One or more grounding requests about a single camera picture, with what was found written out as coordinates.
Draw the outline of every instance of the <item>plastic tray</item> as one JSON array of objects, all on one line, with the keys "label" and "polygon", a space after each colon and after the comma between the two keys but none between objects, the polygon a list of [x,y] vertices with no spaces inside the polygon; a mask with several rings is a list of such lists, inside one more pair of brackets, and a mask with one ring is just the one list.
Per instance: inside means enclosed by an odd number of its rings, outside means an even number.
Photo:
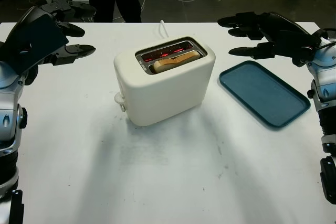
[{"label": "plastic tray", "polygon": [[309,100],[254,61],[245,61],[219,75],[221,84],[257,117],[283,127],[310,108]]}]

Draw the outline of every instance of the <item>robotic arm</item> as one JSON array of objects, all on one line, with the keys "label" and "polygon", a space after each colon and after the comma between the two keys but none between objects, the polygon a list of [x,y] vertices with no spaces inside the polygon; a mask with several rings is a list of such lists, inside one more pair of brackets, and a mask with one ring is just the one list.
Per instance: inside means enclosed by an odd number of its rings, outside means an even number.
[{"label": "robotic arm", "polygon": [[27,111],[18,100],[24,85],[38,74],[38,65],[63,65],[88,56],[93,46],[71,45],[66,36],[82,37],[84,30],[65,18],[92,17],[96,10],[71,0],[54,0],[32,7],[0,42],[0,224],[23,221],[24,205],[18,185],[18,148]]},{"label": "robotic arm", "polygon": [[331,154],[320,162],[323,191],[325,198],[336,204],[336,40],[329,39],[327,32],[335,29],[320,29],[311,35],[277,13],[239,13],[220,19],[218,24],[232,28],[228,31],[232,36],[268,40],[257,47],[232,49],[229,54],[256,60],[280,55],[292,58],[298,67],[308,67],[314,79],[307,95],[319,113],[323,150]]}]

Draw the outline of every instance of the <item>dark floor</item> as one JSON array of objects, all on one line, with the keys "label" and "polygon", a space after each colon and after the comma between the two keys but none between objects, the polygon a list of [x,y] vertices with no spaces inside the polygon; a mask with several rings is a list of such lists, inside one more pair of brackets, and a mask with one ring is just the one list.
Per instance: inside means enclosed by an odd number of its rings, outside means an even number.
[{"label": "dark floor", "polygon": [[[43,0],[31,0],[43,3]],[[15,22],[32,6],[29,0],[0,1],[0,22]],[[336,27],[335,0],[147,0],[143,22],[216,22],[239,12],[275,11],[298,22],[316,22],[320,27]]]}]

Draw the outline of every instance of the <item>toaster slot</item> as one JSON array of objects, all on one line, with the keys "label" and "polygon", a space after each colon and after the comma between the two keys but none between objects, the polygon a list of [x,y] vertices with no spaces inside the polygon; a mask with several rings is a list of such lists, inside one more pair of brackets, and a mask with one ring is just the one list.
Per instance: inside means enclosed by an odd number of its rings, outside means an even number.
[{"label": "toaster slot", "polygon": [[135,57],[147,74],[157,74],[153,67],[156,61],[162,62],[161,60],[164,59],[176,59],[178,61],[187,55],[196,53],[199,54],[198,57],[192,60],[185,60],[183,63],[179,62],[174,68],[207,55],[207,52],[193,38],[185,37],[138,51]]}]

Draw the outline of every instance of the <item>white toaster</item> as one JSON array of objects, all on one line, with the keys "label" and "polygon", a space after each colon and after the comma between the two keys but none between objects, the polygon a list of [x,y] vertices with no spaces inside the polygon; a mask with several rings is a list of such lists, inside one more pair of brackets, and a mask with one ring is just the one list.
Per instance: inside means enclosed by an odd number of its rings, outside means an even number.
[{"label": "white toaster", "polygon": [[[200,58],[160,73],[153,69],[158,60],[192,51]],[[192,37],[168,38],[123,52],[114,60],[120,88],[114,99],[134,124],[157,123],[203,101],[215,59],[207,45]]]}]

